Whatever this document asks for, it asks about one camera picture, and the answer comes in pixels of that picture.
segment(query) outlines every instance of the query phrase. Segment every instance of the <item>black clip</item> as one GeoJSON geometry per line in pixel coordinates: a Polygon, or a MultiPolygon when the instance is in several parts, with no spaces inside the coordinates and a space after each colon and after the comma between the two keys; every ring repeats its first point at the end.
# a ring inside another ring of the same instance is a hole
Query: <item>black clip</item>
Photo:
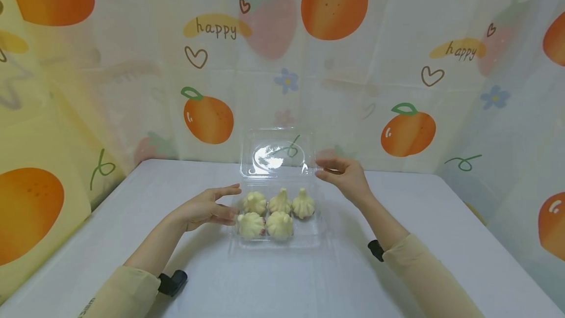
{"type": "Polygon", "coordinates": [[[177,293],[179,293],[180,289],[182,289],[182,286],[186,284],[188,276],[184,271],[176,270],[173,277],[168,277],[166,274],[161,273],[159,275],[159,279],[161,280],[159,292],[164,295],[174,297],[177,293]]]}
{"type": "Polygon", "coordinates": [[[379,259],[379,262],[382,263],[382,262],[385,261],[383,259],[383,254],[385,254],[385,251],[381,247],[381,244],[379,243],[378,240],[370,241],[369,244],[367,245],[367,247],[369,247],[369,250],[371,250],[371,253],[373,254],[373,256],[375,256],[375,258],[379,259]]]}

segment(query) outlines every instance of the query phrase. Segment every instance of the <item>plastic container lid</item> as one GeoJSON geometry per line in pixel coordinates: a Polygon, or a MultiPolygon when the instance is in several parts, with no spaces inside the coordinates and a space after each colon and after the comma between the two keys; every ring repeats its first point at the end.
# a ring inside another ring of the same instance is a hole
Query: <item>plastic container lid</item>
{"type": "Polygon", "coordinates": [[[303,180],[316,171],[313,135],[297,128],[250,129],[241,148],[246,180],[303,180]]]}

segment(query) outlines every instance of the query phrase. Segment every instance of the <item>clear plastic container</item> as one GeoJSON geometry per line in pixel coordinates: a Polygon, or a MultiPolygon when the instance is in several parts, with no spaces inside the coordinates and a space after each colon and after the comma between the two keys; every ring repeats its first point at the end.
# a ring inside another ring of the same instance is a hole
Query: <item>clear plastic container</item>
{"type": "MultiPolygon", "coordinates": [[[[285,240],[274,239],[265,231],[264,236],[246,239],[239,234],[239,223],[234,226],[234,237],[241,246],[257,247],[316,247],[327,231],[322,216],[323,194],[315,178],[315,149],[311,132],[295,128],[251,129],[244,134],[241,151],[242,193],[234,198],[233,206],[245,213],[243,200],[251,191],[259,191],[267,202],[278,195],[281,188],[287,189],[292,202],[300,188],[305,188],[315,203],[314,214],[301,220],[293,218],[294,235],[285,240]]],[[[265,220],[270,216],[268,210],[265,220]]]]}

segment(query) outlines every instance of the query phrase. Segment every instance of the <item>white table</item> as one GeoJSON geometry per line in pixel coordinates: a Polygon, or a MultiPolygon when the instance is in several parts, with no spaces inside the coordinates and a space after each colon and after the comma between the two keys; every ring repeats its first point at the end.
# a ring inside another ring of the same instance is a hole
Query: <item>white table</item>
{"type": "MultiPolygon", "coordinates": [[[[76,317],[161,218],[239,177],[235,164],[143,162],[0,307],[0,318],[76,317]]],[[[367,172],[367,179],[486,317],[565,317],[440,177],[367,172]]],[[[332,185],[320,186],[331,245],[242,251],[229,228],[202,226],[182,238],[165,270],[185,270],[189,282],[175,299],[159,295],[149,317],[420,317],[406,288],[367,250],[374,236],[359,211],[332,185]]]]}

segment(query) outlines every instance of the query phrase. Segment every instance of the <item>curtain backdrop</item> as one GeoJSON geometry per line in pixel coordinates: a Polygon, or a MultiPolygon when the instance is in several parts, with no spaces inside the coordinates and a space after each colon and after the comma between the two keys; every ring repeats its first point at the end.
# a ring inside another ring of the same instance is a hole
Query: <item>curtain backdrop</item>
{"type": "Polygon", "coordinates": [[[565,309],[564,11],[0,0],[0,302],[141,161],[239,162],[246,130],[297,126],[320,155],[438,173],[565,309]]]}

